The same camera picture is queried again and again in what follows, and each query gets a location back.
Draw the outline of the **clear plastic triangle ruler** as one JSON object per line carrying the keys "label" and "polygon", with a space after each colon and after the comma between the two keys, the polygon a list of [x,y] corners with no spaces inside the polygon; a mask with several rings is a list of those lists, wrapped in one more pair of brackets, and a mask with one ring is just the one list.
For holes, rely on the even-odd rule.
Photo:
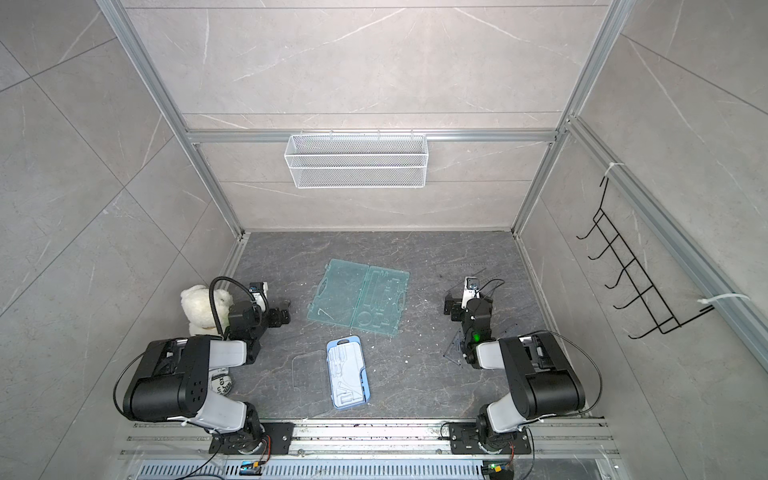
{"label": "clear plastic triangle ruler", "polygon": [[462,334],[462,331],[459,330],[456,332],[450,344],[448,345],[446,350],[443,352],[443,358],[452,362],[455,365],[461,366],[465,362],[464,353],[461,347],[462,341],[463,341],[463,334]]}

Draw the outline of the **green transparent ruler set case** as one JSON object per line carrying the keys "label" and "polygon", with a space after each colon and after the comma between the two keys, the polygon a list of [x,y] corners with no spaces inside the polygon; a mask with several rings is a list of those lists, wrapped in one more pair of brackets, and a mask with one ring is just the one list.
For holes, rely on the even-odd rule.
{"label": "green transparent ruler set case", "polygon": [[409,281],[406,271],[332,259],[308,306],[307,319],[394,336],[406,309]]}

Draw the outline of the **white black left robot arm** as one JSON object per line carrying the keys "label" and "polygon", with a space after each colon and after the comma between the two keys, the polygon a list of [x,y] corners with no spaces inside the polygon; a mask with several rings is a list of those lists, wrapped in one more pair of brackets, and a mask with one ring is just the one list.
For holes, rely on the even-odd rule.
{"label": "white black left robot arm", "polygon": [[212,380],[219,369],[253,364],[265,331],[290,322],[289,305],[284,301],[264,311],[256,303],[236,303],[230,312],[231,339],[194,336],[149,343],[136,358],[138,366],[116,409],[131,421],[197,426],[212,436],[210,454],[286,454],[295,425],[261,422],[254,405],[226,397]]}

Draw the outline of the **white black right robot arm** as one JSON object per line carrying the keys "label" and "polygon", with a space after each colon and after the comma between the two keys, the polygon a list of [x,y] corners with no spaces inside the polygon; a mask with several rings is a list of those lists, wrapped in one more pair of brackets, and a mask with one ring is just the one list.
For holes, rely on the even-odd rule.
{"label": "white black right robot arm", "polygon": [[461,324],[459,357],[475,369],[505,374],[508,393],[480,409],[469,434],[479,448],[497,452],[526,425],[582,413],[586,394],[553,332],[496,339],[492,312],[493,300],[478,290],[460,298],[448,294],[444,300],[443,313]]}

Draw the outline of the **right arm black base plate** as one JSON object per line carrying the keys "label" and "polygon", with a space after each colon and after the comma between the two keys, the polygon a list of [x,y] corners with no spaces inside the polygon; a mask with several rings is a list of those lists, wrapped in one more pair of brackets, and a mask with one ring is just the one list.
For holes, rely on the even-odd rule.
{"label": "right arm black base plate", "polygon": [[454,455],[530,454],[530,437],[522,431],[496,433],[490,427],[468,421],[445,422],[440,435]]}

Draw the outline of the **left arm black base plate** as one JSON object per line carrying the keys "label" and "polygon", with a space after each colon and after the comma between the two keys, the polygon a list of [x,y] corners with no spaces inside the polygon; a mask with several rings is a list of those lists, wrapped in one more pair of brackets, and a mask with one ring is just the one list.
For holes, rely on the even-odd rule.
{"label": "left arm black base plate", "polygon": [[287,455],[294,428],[295,424],[292,422],[267,422],[255,427],[246,425],[237,432],[214,434],[208,453]]}

